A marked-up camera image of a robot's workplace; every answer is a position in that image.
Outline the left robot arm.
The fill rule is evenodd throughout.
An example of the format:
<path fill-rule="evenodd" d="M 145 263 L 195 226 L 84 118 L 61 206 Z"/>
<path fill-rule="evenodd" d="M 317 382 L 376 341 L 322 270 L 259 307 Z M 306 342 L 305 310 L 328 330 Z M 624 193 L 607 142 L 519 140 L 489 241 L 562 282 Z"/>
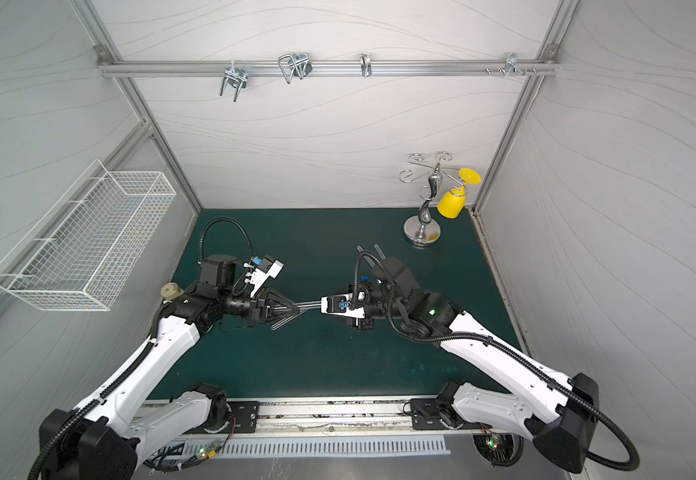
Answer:
<path fill-rule="evenodd" d="M 206 423 L 222 423 L 224 391 L 200 384 L 134 424 L 136 413 L 177 361 L 224 316 L 250 325 L 299 315 L 300 308 L 266 287 L 283 263 L 259 257 L 199 255 L 199 277 L 186 289 L 162 289 L 163 302 L 142 345 L 92 394 L 41 424 L 40 452 L 31 479 L 129 479 L 173 437 Z"/>

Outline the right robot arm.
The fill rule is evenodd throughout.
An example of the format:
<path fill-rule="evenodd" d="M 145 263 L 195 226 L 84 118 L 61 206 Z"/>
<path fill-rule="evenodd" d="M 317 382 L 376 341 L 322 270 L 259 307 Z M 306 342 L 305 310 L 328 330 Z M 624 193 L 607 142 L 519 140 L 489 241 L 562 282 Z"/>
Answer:
<path fill-rule="evenodd" d="M 348 292 L 325 297 L 321 311 L 356 329 L 386 320 L 402 338 L 434 345 L 475 366 L 505 393 L 489 393 L 467 381 L 450 381 L 437 399 L 449 428 L 479 424 L 529 440 L 555 466 L 579 474 L 587 461 L 635 471 L 633 441 L 599 408 L 599 386 L 579 373 L 570 377 L 530 358 L 495 335 L 445 295 L 424 289 L 397 258 L 361 251 L 371 279 L 354 275 Z"/>

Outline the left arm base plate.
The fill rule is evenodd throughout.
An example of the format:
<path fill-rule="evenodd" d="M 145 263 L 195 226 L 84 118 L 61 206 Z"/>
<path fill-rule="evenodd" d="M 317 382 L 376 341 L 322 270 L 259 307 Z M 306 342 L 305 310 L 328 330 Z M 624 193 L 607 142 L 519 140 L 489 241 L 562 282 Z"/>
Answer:
<path fill-rule="evenodd" d="M 235 433 L 255 433 L 261 403 L 259 401 L 230 400 L 220 420 L 207 423 L 186 431 L 187 435 L 227 435 Z"/>

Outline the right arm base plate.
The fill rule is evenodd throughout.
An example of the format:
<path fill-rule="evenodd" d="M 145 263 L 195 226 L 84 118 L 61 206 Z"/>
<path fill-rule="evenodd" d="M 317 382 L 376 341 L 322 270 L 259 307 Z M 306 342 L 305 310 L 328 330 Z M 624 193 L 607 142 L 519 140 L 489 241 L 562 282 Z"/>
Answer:
<path fill-rule="evenodd" d="M 412 398 L 403 407 L 414 430 L 458 430 L 465 424 L 453 406 L 435 398 Z"/>

